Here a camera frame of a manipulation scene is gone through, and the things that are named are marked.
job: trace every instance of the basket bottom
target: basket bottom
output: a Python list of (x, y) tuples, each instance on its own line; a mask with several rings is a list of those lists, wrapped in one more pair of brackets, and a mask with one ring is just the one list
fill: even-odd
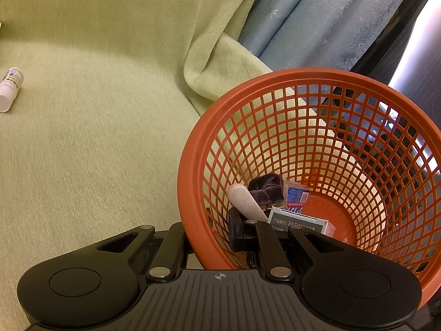
[(302, 214), (329, 220), (334, 225), (334, 239), (352, 246), (357, 245), (356, 227), (349, 213), (334, 198), (312, 191)]

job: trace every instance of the white plastic bottle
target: white plastic bottle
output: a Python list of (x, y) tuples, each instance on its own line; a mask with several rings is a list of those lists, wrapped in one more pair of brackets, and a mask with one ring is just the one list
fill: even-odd
[(9, 111), (22, 83), (23, 73), (17, 67), (7, 70), (0, 82), (0, 112)]

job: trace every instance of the blue fabric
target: blue fabric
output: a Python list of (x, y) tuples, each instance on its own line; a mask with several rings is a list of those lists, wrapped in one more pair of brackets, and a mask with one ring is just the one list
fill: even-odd
[(239, 42), (272, 70), (350, 70), (402, 0), (256, 0)]

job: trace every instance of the triangular cutout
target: triangular cutout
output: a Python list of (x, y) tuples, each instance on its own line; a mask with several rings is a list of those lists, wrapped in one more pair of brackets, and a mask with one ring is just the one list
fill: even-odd
[(102, 252), (122, 253), (136, 239), (138, 233), (132, 233), (98, 248)]
[(310, 241), (310, 243), (317, 249), (317, 251), (323, 254), (328, 252), (342, 252), (344, 250), (342, 247), (334, 245), (313, 234), (307, 233), (305, 234), (305, 236)]

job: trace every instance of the dark plush object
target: dark plush object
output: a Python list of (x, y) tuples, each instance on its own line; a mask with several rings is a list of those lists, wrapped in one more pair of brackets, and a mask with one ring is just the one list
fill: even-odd
[(278, 174), (270, 173), (254, 178), (250, 181), (248, 190), (261, 207), (284, 201), (283, 179)]

